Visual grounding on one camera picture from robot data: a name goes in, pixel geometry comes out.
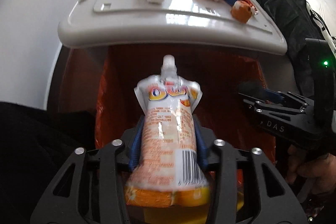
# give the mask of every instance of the white plastic lid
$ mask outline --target white plastic lid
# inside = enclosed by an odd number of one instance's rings
[[[175,66],[175,58],[172,55],[165,55],[163,57],[163,65],[161,67],[161,76],[168,77],[168,76],[176,76],[177,75],[177,68]]]

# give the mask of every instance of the barcode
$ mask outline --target barcode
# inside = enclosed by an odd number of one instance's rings
[[[182,170],[178,170],[178,185],[203,184],[206,182],[205,175],[197,164],[196,152],[183,149],[178,154],[182,154],[182,159],[179,159],[182,160]]]

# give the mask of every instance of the white plastic tabletop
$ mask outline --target white plastic tabletop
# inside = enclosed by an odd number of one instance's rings
[[[122,43],[179,42],[245,48],[284,55],[286,41],[256,0],[259,14],[235,20],[223,0],[78,0],[60,22],[58,35],[70,48]]]

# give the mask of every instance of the black pants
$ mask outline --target black pants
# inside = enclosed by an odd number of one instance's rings
[[[88,112],[50,115],[0,103],[0,222],[29,223],[58,169],[77,147],[95,148]]]

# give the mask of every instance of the blue gripper pad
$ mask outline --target blue gripper pad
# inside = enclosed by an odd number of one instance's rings
[[[133,144],[130,148],[128,167],[131,171],[133,171],[135,167],[139,165],[140,152],[141,152],[141,135],[144,120],[145,119],[143,119],[140,126],[135,129],[136,135]],[[208,166],[207,147],[202,137],[201,126],[195,119],[194,119],[194,127],[195,127],[196,145],[197,145],[197,163],[202,170],[206,170]]]

